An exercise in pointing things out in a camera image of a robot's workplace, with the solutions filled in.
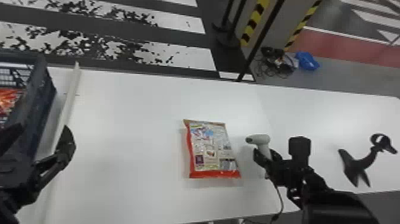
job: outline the white floor marking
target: white floor marking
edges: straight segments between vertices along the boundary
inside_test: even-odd
[[[382,34],[386,39],[388,39],[390,42],[394,41],[399,35],[396,33],[391,33],[387,32],[384,30],[378,30],[380,34]]]
[[[380,15],[374,15],[371,13],[366,13],[358,10],[353,10],[353,11],[365,21],[400,29],[400,20],[395,20],[394,18],[387,18]]]
[[[381,44],[385,44],[385,45],[390,44],[389,42],[386,42],[386,41],[380,41],[380,40],[371,39],[371,38],[364,38],[362,36],[355,36],[355,35],[350,35],[350,34],[347,34],[347,33],[339,33],[339,32],[335,32],[335,31],[324,30],[324,29],[319,29],[319,28],[310,27],[310,26],[305,26],[304,29],[312,30],[312,31],[316,31],[316,32],[321,32],[321,33],[328,33],[328,34],[332,34],[332,35],[336,35],[336,36],[343,36],[343,37],[346,37],[346,38],[359,39],[359,40],[362,40],[362,41],[381,43]]]
[[[397,39],[397,41],[394,42],[393,45],[400,45],[400,39]]]
[[[172,2],[176,4],[181,4],[181,5],[188,5],[192,7],[197,7],[197,2],[196,0],[159,0],[159,1],[164,1],[164,2]]]
[[[400,8],[400,2],[396,0],[388,0],[388,1]]]
[[[117,21],[133,21],[166,29],[205,34],[201,18],[93,0],[0,0],[5,4],[40,10],[81,14]]]
[[[0,22],[0,47],[216,71],[210,49]]]
[[[238,73],[220,71],[220,77],[224,78],[224,79],[237,79],[238,76],[239,76]],[[245,76],[243,77],[243,80],[254,81],[254,78],[251,74],[245,74]]]
[[[378,4],[371,3],[371,2],[365,2],[365,1],[360,1],[360,0],[340,0],[340,1],[343,3],[347,3],[347,4],[356,5],[356,6],[364,7],[364,8],[369,8],[369,9],[375,10],[375,11],[380,11],[383,13],[399,15],[395,11],[391,10],[389,7],[386,7],[383,5],[378,5]]]

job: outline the robotic arm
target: robotic arm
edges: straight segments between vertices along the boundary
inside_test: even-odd
[[[249,138],[257,140],[259,136],[246,139],[246,142],[258,145],[258,141]],[[261,142],[261,148],[265,148],[265,141]],[[335,191],[327,186],[325,180],[308,165],[310,152],[311,140],[300,136],[289,140],[292,159],[284,160],[272,149],[268,158],[255,148],[253,160],[265,168],[275,186],[287,188],[287,198],[303,211],[302,224],[379,224],[353,192]]]
[[[76,149],[71,130],[64,126],[54,154],[32,163],[25,154],[8,151],[23,131],[21,124],[0,130],[1,224],[18,224],[15,214],[37,200],[41,190],[68,166]]]

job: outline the stand base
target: stand base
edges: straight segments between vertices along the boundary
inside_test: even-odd
[[[218,32],[226,33],[230,29],[230,24],[226,23],[225,26],[222,26],[222,22],[220,20],[215,20],[212,23],[212,28]]]
[[[217,40],[225,48],[240,47],[240,41],[235,36],[233,36],[230,40],[228,40],[226,33],[218,33]]]
[[[358,177],[360,177],[367,186],[371,187],[367,173],[363,168],[355,165],[354,158],[346,150],[339,150],[339,155],[342,158],[343,165],[345,166],[345,174],[349,181],[358,187]]]

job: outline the black stand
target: black stand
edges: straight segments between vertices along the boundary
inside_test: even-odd
[[[258,49],[260,48],[267,32],[270,30],[272,23],[274,22],[276,16],[278,15],[283,3],[285,0],[278,0],[277,3],[275,4],[274,8],[272,9],[271,15],[268,18],[267,22],[265,23],[264,28],[262,29],[253,49],[251,50],[251,53],[249,54],[249,57],[246,60],[246,64],[242,70],[242,72],[239,74],[235,82],[241,82],[243,77],[245,76],[245,73],[247,69],[249,68],[251,62],[253,61],[255,54],[257,53]]]
[[[238,25],[240,15],[242,14],[243,8],[245,7],[246,0],[241,0],[237,8],[235,18],[233,19],[232,26],[228,33],[217,34],[218,42],[226,48],[238,48],[240,46],[239,40],[235,36],[236,26]]]
[[[212,28],[214,28],[218,32],[227,32],[229,30],[228,27],[228,16],[230,14],[230,11],[232,10],[232,5],[233,5],[233,0],[229,0],[228,6],[226,7],[224,16],[222,17],[222,20],[215,21],[212,23]]]
[[[386,150],[392,154],[397,153],[397,150],[390,145],[390,138],[386,135],[375,134],[371,136],[371,142],[374,145],[371,147],[371,152],[360,160],[355,160],[346,150],[339,150],[339,155],[345,167],[345,174],[354,186],[358,186],[358,177],[360,177],[367,186],[371,186],[365,169],[374,163],[378,152]]]

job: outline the black and white floor pattern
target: black and white floor pattern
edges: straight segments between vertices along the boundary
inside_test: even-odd
[[[147,1],[153,1],[154,5],[170,4],[172,7],[169,8],[181,7],[181,12],[182,9],[191,11],[191,8],[198,6],[195,0]],[[213,44],[213,36],[206,33],[202,18],[190,13],[177,14],[171,10],[164,12],[136,7],[132,2],[127,2],[126,5],[125,2],[117,2],[119,3],[94,0],[0,0],[0,47],[42,52],[50,62],[52,57],[58,57],[58,62],[60,57],[65,57],[75,60],[89,59],[90,65],[95,67],[116,62],[114,67],[122,70],[125,64],[135,63],[140,66],[133,69],[169,75],[176,73],[180,76],[214,79],[234,79],[237,76],[239,70],[237,65],[234,67],[236,62],[232,61],[230,64],[229,57],[235,57],[237,61],[238,52],[236,55],[231,52],[221,54],[223,51]],[[15,13],[10,10],[20,12],[26,19],[13,17]],[[85,27],[68,22],[68,18],[88,25]],[[130,26],[137,32],[127,30],[126,35],[116,35]],[[216,57],[226,58],[216,63]],[[253,78],[246,75],[245,80]]]
[[[400,45],[400,0],[324,0],[307,26]]]

